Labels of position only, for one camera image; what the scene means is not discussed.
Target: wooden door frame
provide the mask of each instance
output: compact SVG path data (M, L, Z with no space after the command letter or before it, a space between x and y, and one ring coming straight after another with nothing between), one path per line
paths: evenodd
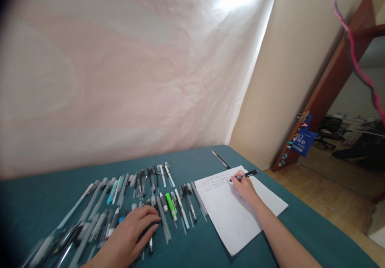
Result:
M349 27L354 34L357 61L361 59L374 37L385 35L385 25L376 26L372 0L362 0ZM310 124L311 131L317 130L322 119L330 109L352 72L353 69L349 62L345 40L342 37L302 112L302 115L306 115L307 113L313 115ZM299 127L303 123L302 121L302 117L299 118L290 137L283 145L284 148L271 168L273 172L297 162L299 155L294 151L289 150L286 146L287 142L292 141ZM285 158L285 164L283 165L281 159L287 152L289 152L289 154Z

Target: wooden floor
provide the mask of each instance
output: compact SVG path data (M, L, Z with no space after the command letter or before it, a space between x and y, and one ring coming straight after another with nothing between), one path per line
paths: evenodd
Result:
M325 149L321 143L314 143L306 158L300 157L298 163L369 200L385 191L385 177L381 173L361 168L348 160L334 158L333 151L349 147L342 146L340 141L328 142L337 145L337 148Z
M275 173L265 172L340 228L385 268L385 249L364 234L370 225L373 203L296 163Z

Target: blue tote bag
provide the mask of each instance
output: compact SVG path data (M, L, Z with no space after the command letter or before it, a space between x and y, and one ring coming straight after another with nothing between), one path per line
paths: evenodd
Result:
M307 126L301 128L298 131L297 137L293 139L293 148L296 153L300 154L303 157L309 152L310 147L313 144L315 138L317 138L318 134L312 131L309 131L310 122L312 120L312 116L309 115L306 121Z

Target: pink backdrop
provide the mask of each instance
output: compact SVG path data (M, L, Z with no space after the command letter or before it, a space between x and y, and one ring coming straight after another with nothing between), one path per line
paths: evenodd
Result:
M274 0L12 0L1 178L228 144Z

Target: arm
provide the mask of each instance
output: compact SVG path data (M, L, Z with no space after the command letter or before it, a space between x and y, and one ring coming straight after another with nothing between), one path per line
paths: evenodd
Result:
M238 171L235 176L244 175ZM239 194L253 207L281 268L321 267L310 253L286 229L254 190L249 178L231 177Z
M145 205L135 209L117 226L94 258L81 268L127 268L139 256L159 225L151 226L139 240L138 237L151 223L159 221L155 208Z

